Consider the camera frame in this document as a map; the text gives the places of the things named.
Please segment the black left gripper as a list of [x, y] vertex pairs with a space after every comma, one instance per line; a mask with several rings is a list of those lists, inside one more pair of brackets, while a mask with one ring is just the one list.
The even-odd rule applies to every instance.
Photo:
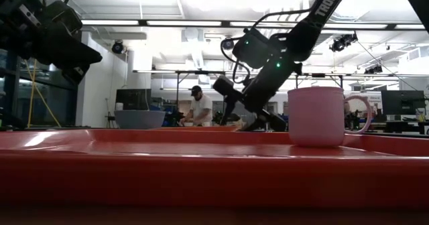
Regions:
[[73, 8], [61, 1], [48, 5], [37, 15], [37, 28], [33, 51], [35, 56], [50, 56], [53, 64], [85, 64], [62, 71], [71, 84], [80, 84], [88, 72], [89, 64], [100, 62], [101, 54], [74, 37], [82, 22]]

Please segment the black background rig frame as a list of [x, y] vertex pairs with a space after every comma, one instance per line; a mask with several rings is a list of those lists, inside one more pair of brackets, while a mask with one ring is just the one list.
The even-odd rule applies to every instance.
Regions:
[[[225, 75], [225, 71], [212, 71], [212, 70], [177, 70], [175, 71], [177, 74], [177, 81], [176, 81], [176, 110], [179, 111], [180, 105], [179, 105], [179, 87], [181, 81], [183, 79], [186, 79], [189, 74], [195, 74], [195, 75]], [[185, 74], [186, 76], [183, 79], [180, 79], [180, 75]]]
[[305, 80], [315, 79], [315, 80], [332, 80], [337, 86], [343, 87], [344, 77], [346, 74], [332, 74], [332, 73], [303, 73], [301, 75], [295, 75], [295, 88], [298, 88], [301, 83]]

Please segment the blue bowl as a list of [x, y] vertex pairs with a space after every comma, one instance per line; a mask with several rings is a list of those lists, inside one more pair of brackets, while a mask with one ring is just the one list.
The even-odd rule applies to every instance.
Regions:
[[116, 110], [114, 114], [120, 129], [157, 129], [162, 126], [166, 113], [158, 110]]

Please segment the black computer monitor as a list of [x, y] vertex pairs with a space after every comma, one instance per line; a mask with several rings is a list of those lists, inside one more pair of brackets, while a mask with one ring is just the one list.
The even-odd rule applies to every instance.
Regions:
[[426, 108], [426, 98], [419, 90], [382, 90], [382, 110], [385, 115], [415, 115]]
[[151, 89], [117, 89], [116, 103], [124, 110], [149, 110]]

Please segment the pink mug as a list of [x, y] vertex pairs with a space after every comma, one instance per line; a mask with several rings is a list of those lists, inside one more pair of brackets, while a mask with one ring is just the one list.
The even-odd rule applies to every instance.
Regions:
[[[367, 109], [367, 121], [362, 129], [345, 129], [344, 103], [357, 99]], [[288, 92], [288, 133], [291, 141], [303, 147], [338, 147], [345, 135], [361, 135], [370, 126], [372, 109], [368, 98], [344, 97], [339, 87], [316, 86]]]

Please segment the person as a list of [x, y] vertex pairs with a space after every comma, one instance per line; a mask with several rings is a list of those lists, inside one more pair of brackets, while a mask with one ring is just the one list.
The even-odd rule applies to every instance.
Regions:
[[192, 122], [193, 125], [202, 127], [212, 126], [212, 100], [205, 95], [200, 86], [193, 86], [191, 96], [194, 98], [191, 101], [188, 114], [180, 119], [180, 124]]

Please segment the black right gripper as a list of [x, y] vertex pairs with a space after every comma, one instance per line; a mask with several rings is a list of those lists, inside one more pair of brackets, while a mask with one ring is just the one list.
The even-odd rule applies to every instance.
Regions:
[[[275, 96], [293, 72], [301, 75], [301, 62], [295, 62], [287, 57], [269, 59], [259, 74], [243, 90], [245, 108], [250, 112], [257, 113], [269, 102], [271, 97]], [[264, 127], [265, 123], [268, 123], [273, 131], [286, 130], [287, 124], [279, 114], [263, 110], [262, 117], [256, 117], [252, 123], [245, 125], [241, 130], [258, 130]]]

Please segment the black overhead light bar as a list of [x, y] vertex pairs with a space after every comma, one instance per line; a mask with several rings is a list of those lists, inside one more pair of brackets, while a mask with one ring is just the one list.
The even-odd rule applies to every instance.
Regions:
[[[111, 27], [222, 27], [247, 28], [253, 25], [252, 21], [199, 21], [199, 20], [167, 20], [167, 19], [84, 19], [84, 26], [111, 26]], [[324, 29], [333, 30], [378, 30], [387, 31], [425, 31], [419, 23], [327, 23]]]

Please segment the red plastic tray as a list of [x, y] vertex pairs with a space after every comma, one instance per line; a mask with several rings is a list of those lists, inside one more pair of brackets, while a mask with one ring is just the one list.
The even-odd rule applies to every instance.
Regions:
[[0, 132], [0, 203], [429, 208], [429, 139], [78, 129]]

